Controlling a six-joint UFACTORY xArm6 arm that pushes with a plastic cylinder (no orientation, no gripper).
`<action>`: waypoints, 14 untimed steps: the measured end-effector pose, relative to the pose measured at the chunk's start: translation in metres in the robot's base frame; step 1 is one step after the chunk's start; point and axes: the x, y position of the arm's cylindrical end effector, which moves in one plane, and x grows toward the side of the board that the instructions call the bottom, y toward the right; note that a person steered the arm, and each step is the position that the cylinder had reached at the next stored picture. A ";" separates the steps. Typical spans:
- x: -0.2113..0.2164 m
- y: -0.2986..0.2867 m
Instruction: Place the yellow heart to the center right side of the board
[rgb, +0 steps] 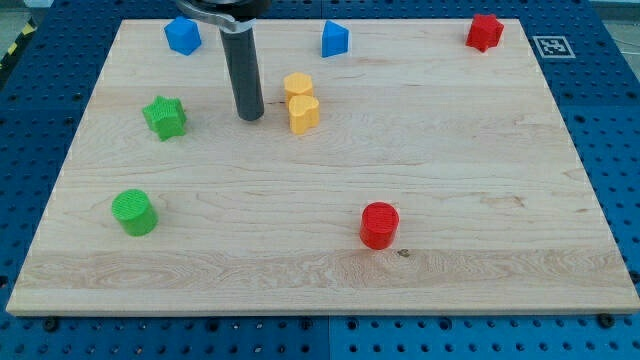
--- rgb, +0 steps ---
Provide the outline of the robot arm end clamp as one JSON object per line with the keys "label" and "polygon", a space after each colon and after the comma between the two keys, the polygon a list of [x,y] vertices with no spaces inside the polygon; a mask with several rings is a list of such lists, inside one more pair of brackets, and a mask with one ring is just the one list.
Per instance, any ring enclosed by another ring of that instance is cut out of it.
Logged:
{"label": "robot arm end clamp", "polygon": [[271,7],[271,0],[175,0],[188,18],[217,26],[227,33],[250,30]]}

